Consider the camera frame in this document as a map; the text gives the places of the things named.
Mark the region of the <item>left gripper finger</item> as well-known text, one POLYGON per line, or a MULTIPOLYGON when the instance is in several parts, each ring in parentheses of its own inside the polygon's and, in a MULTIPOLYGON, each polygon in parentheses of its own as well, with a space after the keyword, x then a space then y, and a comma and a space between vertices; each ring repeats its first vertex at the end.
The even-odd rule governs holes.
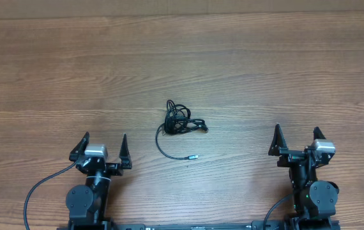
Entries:
POLYGON ((131 160, 130 153, 128 150, 128 141, 127 141, 126 134, 123 135, 121 149, 119 152, 119 158, 121 159, 121 168, 122 169, 132 169, 132 160, 131 160))
POLYGON ((86 132, 80 142, 71 150, 69 161, 76 162, 81 155, 84 155, 87 145, 89 144, 89 132, 86 132))

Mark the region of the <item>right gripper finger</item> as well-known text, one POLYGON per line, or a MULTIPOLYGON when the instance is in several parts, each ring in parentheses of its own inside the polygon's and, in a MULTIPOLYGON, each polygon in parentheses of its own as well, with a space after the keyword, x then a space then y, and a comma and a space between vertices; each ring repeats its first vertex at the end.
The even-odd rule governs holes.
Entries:
POLYGON ((324 134, 321 132, 320 128, 316 126, 313 131, 314 140, 316 139, 325 139, 324 134))
POLYGON ((269 147, 269 156, 280 156, 288 152, 288 147, 282 133, 282 129, 279 124, 275 125, 275 132, 273 135, 273 140, 269 147))

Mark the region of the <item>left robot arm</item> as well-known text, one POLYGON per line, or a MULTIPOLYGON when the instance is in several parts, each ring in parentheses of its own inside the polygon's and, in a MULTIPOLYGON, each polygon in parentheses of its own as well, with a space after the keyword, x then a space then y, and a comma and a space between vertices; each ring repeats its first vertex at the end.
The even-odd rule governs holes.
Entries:
POLYGON ((115 230, 118 226, 105 216, 113 176, 122 176, 132 168, 127 136, 123 136, 119 152, 120 163, 107 161, 108 151, 104 144, 91 144, 87 132, 70 152, 69 160, 86 175, 86 182, 70 189, 66 195, 69 210, 68 229, 115 230))

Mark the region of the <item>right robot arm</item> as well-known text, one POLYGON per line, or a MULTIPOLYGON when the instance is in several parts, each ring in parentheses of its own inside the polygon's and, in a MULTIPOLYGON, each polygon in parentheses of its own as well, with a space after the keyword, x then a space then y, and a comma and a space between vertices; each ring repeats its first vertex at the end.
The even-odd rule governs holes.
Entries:
POLYGON ((340 229, 339 222, 331 220, 336 214, 339 187, 332 181, 318 180, 316 173, 316 169, 329 164, 336 148, 319 127, 314 128, 313 135, 311 145, 303 150, 290 150, 280 125, 275 125, 268 155, 278 157, 278 167, 288 168, 292 193, 269 209, 262 223, 263 229, 269 225, 268 219, 274 209, 290 199, 295 212, 278 223, 279 229, 340 229))

